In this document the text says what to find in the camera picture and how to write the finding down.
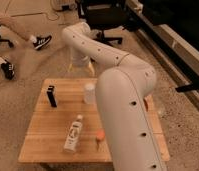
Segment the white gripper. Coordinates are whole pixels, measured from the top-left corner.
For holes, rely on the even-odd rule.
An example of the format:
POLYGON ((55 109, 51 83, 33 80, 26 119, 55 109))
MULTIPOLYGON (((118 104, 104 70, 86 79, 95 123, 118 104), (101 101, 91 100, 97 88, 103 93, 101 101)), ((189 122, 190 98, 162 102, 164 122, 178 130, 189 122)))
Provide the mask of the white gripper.
POLYGON ((87 55, 84 55, 82 52, 73 47, 70 48, 70 54, 71 54, 71 64, 69 65, 68 72, 73 71, 73 66, 74 67, 88 66, 91 76, 95 76, 95 69, 92 63, 89 63, 90 58, 87 55))

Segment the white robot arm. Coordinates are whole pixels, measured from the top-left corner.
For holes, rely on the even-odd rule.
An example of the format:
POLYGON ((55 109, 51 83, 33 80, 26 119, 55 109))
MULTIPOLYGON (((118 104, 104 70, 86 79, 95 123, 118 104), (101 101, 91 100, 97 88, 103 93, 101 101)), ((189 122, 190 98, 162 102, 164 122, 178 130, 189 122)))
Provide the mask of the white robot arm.
POLYGON ((62 30, 77 57, 90 57, 106 67, 97 79, 95 95, 115 171, 167 171, 144 104, 157 82, 154 67, 89 34, 85 22, 62 30))

